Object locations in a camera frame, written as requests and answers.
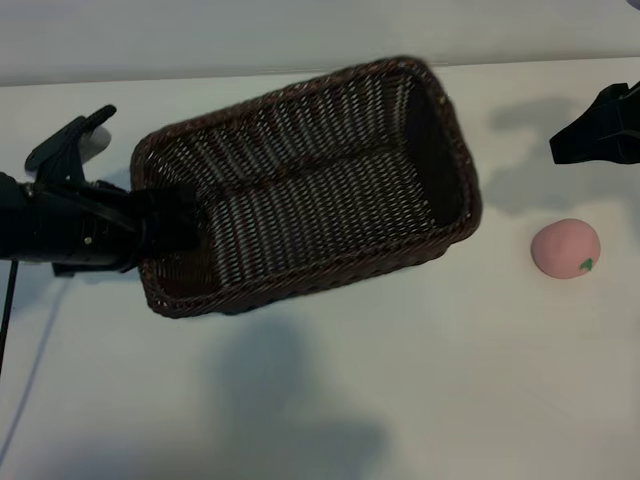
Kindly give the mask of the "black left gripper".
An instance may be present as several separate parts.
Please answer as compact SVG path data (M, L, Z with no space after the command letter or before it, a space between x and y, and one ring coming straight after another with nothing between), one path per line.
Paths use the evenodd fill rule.
M127 271L140 248L162 255L201 245L200 205L189 185L135 191L139 217L128 191L101 180L36 184L32 200L42 215L36 254L57 276Z

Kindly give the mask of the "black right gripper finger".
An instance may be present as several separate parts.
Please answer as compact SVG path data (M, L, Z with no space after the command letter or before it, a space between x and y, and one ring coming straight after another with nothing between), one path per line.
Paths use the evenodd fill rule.
M639 129L570 126L550 139L555 163L639 162Z
M617 83L606 87L590 107L567 127L570 126L639 129L639 84L629 87L627 83Z

